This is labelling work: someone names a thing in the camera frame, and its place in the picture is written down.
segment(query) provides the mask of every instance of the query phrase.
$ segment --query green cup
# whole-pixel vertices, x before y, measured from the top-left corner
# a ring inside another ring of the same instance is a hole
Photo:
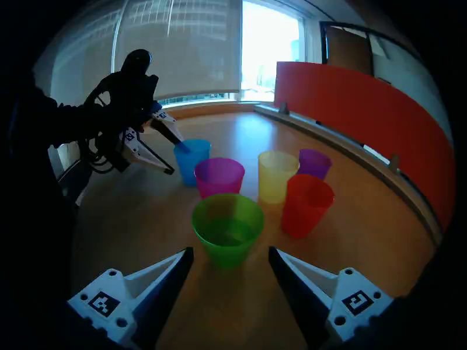
[[[191,223],[215,265],[240,265],[264,226],[257,203],[239,194],[217,194],[195,207]]]

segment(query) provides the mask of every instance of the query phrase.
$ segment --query wooden floor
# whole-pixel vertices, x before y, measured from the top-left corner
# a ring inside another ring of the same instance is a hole
[[[200,197],[172,176],[132,165],[123,174],[93,174],[83,199],[73,256],[74,291],[108,268],[123,274],[187,247],[194,263],[159,338],[160,349],[304,349],[305,341],[267,261],[268,246],[331,272],[354,267],[391,296],[407,294],[434,248],[415,214],[386,185],[338,151],[255,113],[179,121],[185,138],[212,143],[212,157],[245,169],[241,194],[257,200],[257,156],[269,149],[298,155],[314,148],[332,158],[326,181],[336,198],[306,239],[280,231],[281,208],[261,204],[265,228],[244,265],[215,269],[191,229]],[[143,140],[176,167],[159,134]]]

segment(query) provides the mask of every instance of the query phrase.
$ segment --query plastic cup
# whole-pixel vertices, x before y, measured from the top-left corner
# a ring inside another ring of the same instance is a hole
[[[309,174],[324,180],[327,172],[331,168],[331,159],[314,150],[314,149],[301,149],[298,160],[300,168],[297,174]]]
[[[233,159],[211,158],[194,168],[201,198],[219,193],[239,193],[245,168]]]
[[[240,265],[264,226],[257,203],[239,194],[216,194],[197,204],[191,217],[196,235],[213,263]]]
[[[271,204],[285,200],[287,181],[297,173],[298,160],[287,153],[270,150],[258,157],[259,198]]]
[[[186,186],[196,186],[194,168],[202,161],[209,159],[211,144],[206,140],[185,140],[173,148],[177,164]]]
[[[308,174],[295,175],[287,183],[282,230],[294,238],[307,236],[333,201],[334,192],[323,180]]]

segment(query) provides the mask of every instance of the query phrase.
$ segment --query red cup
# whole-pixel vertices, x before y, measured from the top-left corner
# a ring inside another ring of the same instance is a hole
[[[332,188],[320,178],[308,174],[292,176],[287,183],[282,230],[294,238],[306,237],[333,201]]]

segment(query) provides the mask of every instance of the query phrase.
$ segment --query window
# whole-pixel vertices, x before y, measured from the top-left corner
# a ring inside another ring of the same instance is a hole
[[[163,106],[168,106],[171,104],[185,104],[190,102],[203,102],[211,100],[226,100],[229,98],[227,93],[206,93],[206,94],[197,94],[190,96],[180,96],[172,97],[170,99],[159,100],[158,102]]]
[[[241,99],[273,101],[278,61],[304,61],[304,24],[278,10],[243,2]]]

